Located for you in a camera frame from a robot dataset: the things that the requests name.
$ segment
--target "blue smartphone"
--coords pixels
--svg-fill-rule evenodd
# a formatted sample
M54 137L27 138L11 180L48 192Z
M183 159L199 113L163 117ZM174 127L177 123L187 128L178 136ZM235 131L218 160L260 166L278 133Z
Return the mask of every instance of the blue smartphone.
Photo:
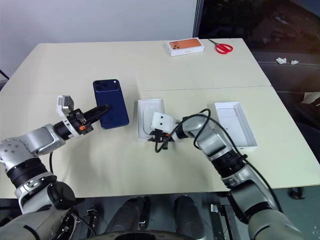
M100 118L101 127L112 129L128 125L129 117L119 81L97 80L93 82L93 89L97 106L111 105L107 114Z

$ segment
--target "crumpled paper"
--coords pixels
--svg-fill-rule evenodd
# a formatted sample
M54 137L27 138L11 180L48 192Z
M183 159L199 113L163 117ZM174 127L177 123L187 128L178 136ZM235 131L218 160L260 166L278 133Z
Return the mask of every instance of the crumpled paper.
M291 64L292 64L292 65L296 65L296 64L298 64L298 63L299 63L299 61L297 61L297 60L292 60L292 61L291 61Z
M278 57L276 59L276 61L278 62L278 64L286 64L287 63L287 59L286 58L281 58L281 57Z

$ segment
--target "black cable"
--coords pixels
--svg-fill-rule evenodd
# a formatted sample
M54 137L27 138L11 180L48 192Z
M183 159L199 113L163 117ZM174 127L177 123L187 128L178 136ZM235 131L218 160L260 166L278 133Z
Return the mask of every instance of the black cable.
M211 117L211 111L209 108L206 108L206 109L203 109L202 111L200 111L200 113L203 113L207 111L208 112L208 115L206 117L206 120L205 120L205 123L203 124L202 128L200 129L200 131L198 132L198 134L195 136L194 140L193 140L193 146L196 148L196 149L199 149L200 150L200 147L197 146L196 142L198 140L198 137L200 136L200 134L205 130L206 126L208 125L209 121L210 121L210 117Z
M193 117L205 117L205 118L207 118L208 116L203 115L203 114L199 114L199 113L193 114L193 115L190 115L190 116L186 116L181 122L179 122L179 123L175 126L175 128L172 130L172 132L169 134L169 136L163 141L163 143L162 143L162 145L159 147L159 149L157 149L157 147L158 147L158 142L155 141L155 152L156 152L156 153L159 153L159 152L165 147L165 145L169 142L170 138L171 138L172 135L177 131L177 129L178 129L180 126L182 126L182 124L183 124L184 122L186 122L188 119L193 118Z
M274 190L271 188L271 186L269 185L269 183L267 182L267 180L264 178L264 176L258 171L258 169L256 169L256 168L246 159L247 155L242 155L242 154L240 153L240 151L238 150L237 146L235 145L235 142L232 140L231 136L230 136L229 133L225 130L225 128L222 127L221 124L220 124L219 122L217 122L216 120L214 120L213 118L210 118L210 120L213 121L215 124L217 124L218 127L223 130L223 132L225 133L225 135L227 136L227 138L228 138L229 141L231 142L234 150L235 150L236 153L239 155L239 157L241 157L242 160L243 160L245 163L247 163L247 164L256 172L256 174L258 174L258 176L262 179L262 181L265 183L265 185L266 185L267 188L269 189L272 197L274 198L274 201L275 201L276 206L278 207L278 210L279 210L281 213L283 213L282 207L281 207L281 205L280 205L280 202L279 202L279 200L278 200L278 198L277 198Z
M156 153L159 153L159 152L163 149L163 147L165 146L165 144L168 143L169 139L170 139L170 138L172 137L172 135L177 131L177 129L178 129L184 122L186 122L188 119L193 118L193 117L203 117L203 118L207 118L207 121L211 120L212 122L214 122L214 123L224 132L224 134L225 134L225 135L227 136L227 138L229 139L230 143L232 144L232 147L234 148L234 150L236 151L236 153L238 154L238 156L241 157L242 160L243 160L245 163L247 163L247 164L256 172L256 174L262 179L262 181L265 183L265 185L266 185L267 188L269 189L272 197L274 198L274 201L275 201L275 204L276 204L278 210L279 210L281 213L283 213L283 210L282 210L282 207L281 207L281 205L280 205L280 202L279 202L279 200L278 200L275 192L273 191L273 189L271 188L271 186L270 186L269 183L267 182L267 180L266 180L266 179L263 177L263 175L246 159L247 155L242 155L242 154L240 153L240 151L238 150L235 142L233 141L233 139L231 138L231 136L229 135L229 133L225 130L225 128L224 128L218 121L216 121L215 119L213 119L213 118L210 117L211 111L210 111L208 108L206 108L206 109L202 110L201 113L202 113L202 112L205 112L205 111L207 111L207 110L208 110L208 116L203 115L203 114L193 114L193 115L190 115L190 116L185 117L181 122L179 122L179 123L177 124L177 126L175 126L175 128L172 130L172 132L170 133L170 135L163 141L163 143L162 143L162 145L160 146L159 149L157 149L157 147L158 147L158 142L157 142L157 141L155 142L155 152L156 152ZM203 127L201 128L201 130L200 130L201 132L204 130L204 128L205 128L206 125L208 124L207 121L205 122L205 124L204 124Z
M96 231L93 229L92 226L89 225L89 223L87 223L82 217L80 217L78 214L76 214L75 212L72 212L72 214L74 214L77 218L79 218L93 233L94 236L97 236Z
M50 154L49 154L49 166L50 166L50 172L52 172L52 174L54 174L54 170L53 170L53 168L52 168L52 154L53 154L54 152L52 151L52 152L50 152Z

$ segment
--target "orange phone box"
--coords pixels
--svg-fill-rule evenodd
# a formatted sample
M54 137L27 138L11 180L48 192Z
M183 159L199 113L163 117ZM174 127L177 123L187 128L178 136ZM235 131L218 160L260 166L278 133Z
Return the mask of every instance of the orange phone box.
M199 38L188 38L167 43L170 56L179 56L185 54L194 54L203 52L205 46L200 42Z

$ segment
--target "phone box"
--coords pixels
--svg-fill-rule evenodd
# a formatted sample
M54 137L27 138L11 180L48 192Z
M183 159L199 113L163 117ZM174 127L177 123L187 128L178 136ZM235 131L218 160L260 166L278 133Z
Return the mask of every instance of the phone box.
M214 105L219 123L238 148L248 149L258 146L240 102L216 102Z
M167 46L171 57L199 53L205 49L205 46L198 37L169 41L167 42Z
M164 113L164 103L161 98L138 100L138 141L146 142L152 136L151 123L154 113Z

